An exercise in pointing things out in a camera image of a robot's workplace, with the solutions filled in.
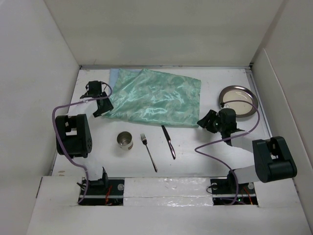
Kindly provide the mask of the green satin tablecloth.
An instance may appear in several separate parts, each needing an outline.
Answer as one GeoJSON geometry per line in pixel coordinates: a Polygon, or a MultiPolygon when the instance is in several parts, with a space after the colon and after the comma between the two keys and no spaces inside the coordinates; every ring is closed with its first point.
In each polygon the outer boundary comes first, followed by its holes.
{"type": "Polygon", "coordinates": [[[105,117],[133,123],[195,127],[200,114],[201,81],[142,69],[119,69],[105,117]]]}

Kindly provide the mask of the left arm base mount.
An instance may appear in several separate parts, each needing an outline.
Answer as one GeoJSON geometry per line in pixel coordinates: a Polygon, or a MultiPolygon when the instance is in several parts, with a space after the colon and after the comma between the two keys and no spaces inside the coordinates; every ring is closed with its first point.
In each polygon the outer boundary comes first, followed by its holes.
{"type": "Polygon", "coordinates": [[[105,185],[103,180],[90,181],[85,192],[86,180],[78,183],[80,187],[79,205],[81,206],[123,206],[124,200],[124,178],[109,178],[108,184],[105,185]]]}

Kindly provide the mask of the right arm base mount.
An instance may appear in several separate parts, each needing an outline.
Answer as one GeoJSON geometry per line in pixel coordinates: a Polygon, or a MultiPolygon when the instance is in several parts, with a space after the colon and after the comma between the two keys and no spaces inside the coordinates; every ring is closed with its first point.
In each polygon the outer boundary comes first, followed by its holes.
{"type": "MultiPolygon", "coordinates": [[[[224,178],[210,179],[206,191],[212,196],[214,206],[228,205],[236,195],[236,185],[224,178]]],[[[236,201],[233,205],[258,205],[256,191],[253,183],[239,184],[236,201]]]]}

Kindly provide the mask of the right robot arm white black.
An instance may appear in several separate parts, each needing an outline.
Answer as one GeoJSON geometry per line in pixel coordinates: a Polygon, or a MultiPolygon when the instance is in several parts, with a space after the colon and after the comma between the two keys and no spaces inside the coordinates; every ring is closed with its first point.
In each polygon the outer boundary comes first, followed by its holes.
{"type": "Polygon", "coordinates": [[[214,194],[235,194],[249,183],[268,183],[294,178],[297,167],[285,139],[281,136],[262,140],[237,128],[233,109],[210,110],[197,125],[211,133],[219,132],[222,141],[253,154],[254,165],[230,170],[226,179],[211,180],[214,194]]]}

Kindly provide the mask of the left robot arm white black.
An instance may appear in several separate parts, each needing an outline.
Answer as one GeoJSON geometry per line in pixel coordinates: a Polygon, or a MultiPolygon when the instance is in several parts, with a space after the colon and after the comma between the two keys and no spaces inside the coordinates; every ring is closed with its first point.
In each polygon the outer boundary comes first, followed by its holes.
{"type": "Polygon", "coordinates": [[[52,111],[52,124],[56,135],[56,147],[59,155],[64,155],[71,164],[82,168],[85,179],[78,183],[84,194],[92,187],[98,194],[109,189],[108,177],[103,170],[102,177],[89,180],[87,167],[74,162],[74,158],[87,158],[92,150],[92,137],[89,119],[98,118],[111,111],[113,105],[109,100],[112,88],[103,81],[91,81],[85,86],[78,102],[57,106],[52,111]]]}

